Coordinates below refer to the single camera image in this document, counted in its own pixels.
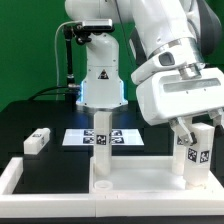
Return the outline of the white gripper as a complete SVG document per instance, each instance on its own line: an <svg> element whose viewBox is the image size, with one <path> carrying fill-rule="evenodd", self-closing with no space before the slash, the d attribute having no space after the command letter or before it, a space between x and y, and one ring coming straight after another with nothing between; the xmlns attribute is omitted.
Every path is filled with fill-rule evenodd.
<svg viewBox="0 0 224 224"><path fill-rule="evenodd" d="M186 116L209 111L213 126L224 129L224 74L218 68L203 69L200 78L191 80L176 70L159 72L141 83L136 95L144 120L151 126L169 121L184 146L197 143Z"/></svg>

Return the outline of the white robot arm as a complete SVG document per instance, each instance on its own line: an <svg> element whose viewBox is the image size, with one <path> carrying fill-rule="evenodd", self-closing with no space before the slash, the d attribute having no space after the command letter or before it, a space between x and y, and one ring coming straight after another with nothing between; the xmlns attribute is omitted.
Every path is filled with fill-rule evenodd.
<svg viewBox="0 0 224 224"><path fill-rule="evenodd" d="M122 0L122 15L133 21L145 60L131 75L144 120L168 122L187 145L197 142L188 119L209 114L217 126L224 121L224 73L207 68L196 29L202 0Z"/></svg>

